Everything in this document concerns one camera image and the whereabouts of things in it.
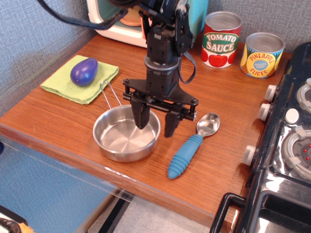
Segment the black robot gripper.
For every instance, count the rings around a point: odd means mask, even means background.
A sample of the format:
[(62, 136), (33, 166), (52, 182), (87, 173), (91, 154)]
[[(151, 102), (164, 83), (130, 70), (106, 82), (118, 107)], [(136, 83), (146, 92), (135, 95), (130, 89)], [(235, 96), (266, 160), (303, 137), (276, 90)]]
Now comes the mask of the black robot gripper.
[(142, 130), (150, 118), (150, 109), (166, 113), (165, 137), (172, 137), (180, 120), (193, 121), (197, 98), (179, 85), (180, 65), (168, 69), (147, 67), (146, 79), (125, 79), (124, 98), (131, 103), (136, 126)]

